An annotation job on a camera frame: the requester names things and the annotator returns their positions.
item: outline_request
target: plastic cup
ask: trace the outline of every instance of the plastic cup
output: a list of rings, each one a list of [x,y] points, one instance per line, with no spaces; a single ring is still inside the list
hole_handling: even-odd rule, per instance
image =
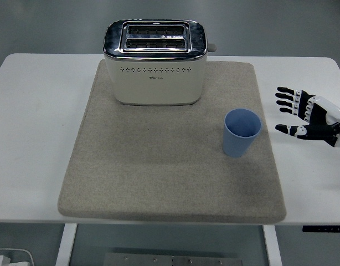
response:
[[[224,118],[223,151],[230,157],[246,153],[262,128],[261,119],[249,109],[233,109]]]

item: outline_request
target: white cable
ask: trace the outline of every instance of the white cable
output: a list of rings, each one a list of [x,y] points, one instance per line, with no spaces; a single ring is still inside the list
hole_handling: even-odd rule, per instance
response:
[[[33,262],[33,258],[32,255],[30,253],[30,251],[26,250],[26,249],[20,249],[20,248],[0,248],[0,250],[17,250],[17,251],[23,251],[26,252],[27,254],[29,254],[30,258],[31,258],[31,266],[35,266],[34,262]]]

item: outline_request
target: mat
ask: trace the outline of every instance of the mat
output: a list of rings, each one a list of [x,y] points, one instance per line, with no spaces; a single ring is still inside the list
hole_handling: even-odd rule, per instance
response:
[[[286,210],[254,67],[207,62],[202,96],[187,106],[129,106],[102,60],[59,196],[65,216],[127,221],[276,223]],[[233,108],[261,117],[241,158],[222,151]]]

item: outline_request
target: white toaster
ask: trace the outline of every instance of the white toaster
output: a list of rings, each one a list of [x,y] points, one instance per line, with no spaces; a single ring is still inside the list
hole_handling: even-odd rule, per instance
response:
[[[202,93],[208,43],[194,21],[122,20],[105,34],[113,93],[130,105],[187,105]]]

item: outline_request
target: metal plate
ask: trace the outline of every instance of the metal plate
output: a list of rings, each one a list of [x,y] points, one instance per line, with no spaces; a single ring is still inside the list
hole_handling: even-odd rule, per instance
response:
[[[106,253],[104,266],[242,266],[241,259]]]

